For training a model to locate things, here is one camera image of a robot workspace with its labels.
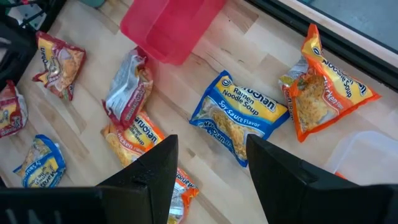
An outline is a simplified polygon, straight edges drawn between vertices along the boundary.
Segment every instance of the wooden table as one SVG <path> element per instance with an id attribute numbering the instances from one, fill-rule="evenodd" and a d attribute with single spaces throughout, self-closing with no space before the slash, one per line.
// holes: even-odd
<path id="1" fill-rule="evenodd" d="M 36 134 L 61 146 L 67 171 L 60 186 L 92 186 L 122 167 L 100 130 L 109 122 L 102 108 L 109 84 L 124 55 L 136 45 L 118 24 L 131 0 L 113 0 L 99 10 L 68 1 L 50 34 L 84 47 L 88 60 L 76 82 L 71 103 L 31 81 L 42 68 L 36 54 L 18 84 L 29 120 L 18 134 L 0 139 L 0 175 L 10 187 L 21 186 L 12 170 L 22 163 Z M 206 132 L 191 126 L 205 88 L 222 71 L 235 82 L 284 102 L 277 79 L 300 58 L 304 37 L 242 0 L 230 0 L 218 14 L 187 61 L 159 64 L 146 110 L 165 134 L 178 134 L 179 166 L 200 188 L 187 223 L 265 223 L 248 169 Z M 376 130 L 398 139 L 398 94 L 325 51 L 337 66 L 373 87 L 383 97 L 356 110 L 328 129 L 299 143 L 292 121 L 269 138 L 279 147 L 322 167 L 337 142 L 353 131 Z"/>

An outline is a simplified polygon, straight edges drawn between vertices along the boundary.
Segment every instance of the crushed noodle packet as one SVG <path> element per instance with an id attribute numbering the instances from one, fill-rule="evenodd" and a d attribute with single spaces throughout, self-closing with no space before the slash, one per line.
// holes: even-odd
<path id="1" fill-rule="evenodd" d="M 22 177 L 23 187 L 56 187 L 65 169 L 58 144 L 43 134 L 38 134 L 24 163 L 13 172 Z"/>
<path id="2" fill-rule="evenodd" d="M 116 153 L 123 167 L 128 166 L 145 152 L 165 139 L 161 130 L 141 111 L 131 127 L 124 132 L 113 123 L 107 125 L 102 135 L 111 149 Z M 198 187 L 180 168 L 177 168 L 174 191 L 169 211 L 168 224 L 178 224 L 188 215 L 192 198 L 199 193 Z"/>
<path id="3" fill-rule="evenodd" d="M 248 134 L 267 139 L 288 118 L 284 105 L 255 90 L 236 86 L 231 75 L 223 71 L 205 90 L 190 124 L 207 130 L 246 167 Z"/>
<path id="4" fill-rule="evenodd" d="M 25 99 L 18 93 L 14 82 L 7 80 L 7 85 L 0 92 L 0 138 L 17 133 L 27 120 Z"/>
<path id="5" fill-rule="evenodd" d="M 37 74 L 34 82 L 42 82 L 59 98 L 71 101 L 75 80 L 86 60 L 86 51 L 67 44 L 45 32 L 36 33 L 45 71 Z"/>
<path id="6" fill-rule="evenodd" d="M 359 106 L 380 98 L 370 87 L 323 57 L 315 24 L 309 27 L 302 55 L 298 63 L 279 78 L 300 142 Z"/>
<path id="7" fill-rule="evenodd" d="M 152 74 L 146 67 L 147 57 L 136 48 L 124 58 L 115 75 L 103 106 L 111 121 L 128 129 L 152 91 Z"/>

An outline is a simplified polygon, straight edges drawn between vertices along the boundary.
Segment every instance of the red plastic container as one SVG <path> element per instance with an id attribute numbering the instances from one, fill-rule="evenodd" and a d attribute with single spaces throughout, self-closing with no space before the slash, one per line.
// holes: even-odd
<path id="1" fill-rule="evenodd" d="M 135 0 L 120 28 L 163 63 L 182 64 L 226 0 Z"/>

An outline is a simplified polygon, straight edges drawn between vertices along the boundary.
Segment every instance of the torn noodle packet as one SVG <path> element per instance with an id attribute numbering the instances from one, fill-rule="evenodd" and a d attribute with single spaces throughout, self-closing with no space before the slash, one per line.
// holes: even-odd
<path id="1" fill-rule="evenodd" d="M 101 133 L 123 167 L 128 166 L 165 139 L 162 131 L 144 111 L 138 113 L 129 129 L 120 131 L 111 123 Z M 192 199 L 198 193 L 199 189 L 191 178 L 182 169 L 177 168 L 167 224 L 181 223 L 188 215 Z"/>

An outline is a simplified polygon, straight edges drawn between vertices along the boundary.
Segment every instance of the blue noodle packet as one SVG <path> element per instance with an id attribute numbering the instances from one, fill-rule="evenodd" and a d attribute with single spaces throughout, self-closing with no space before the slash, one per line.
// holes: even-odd
<path id="1" fill-rule="evenodd" d="M 24 163 L 13 172 L 22 177 L 23 187 L 55 187 L 65 169 L 65 161 L 58 144 L 43 134 L 38 134 Z"/>
<path id="2" fill-rule="evenodd" d="M 284 105 L 256 90 L 236 86 L 223 71 L 205 90 L 190 124 L 207 130 L 246 167 L 248 134 L 267 139 L 288 118 Z"/>

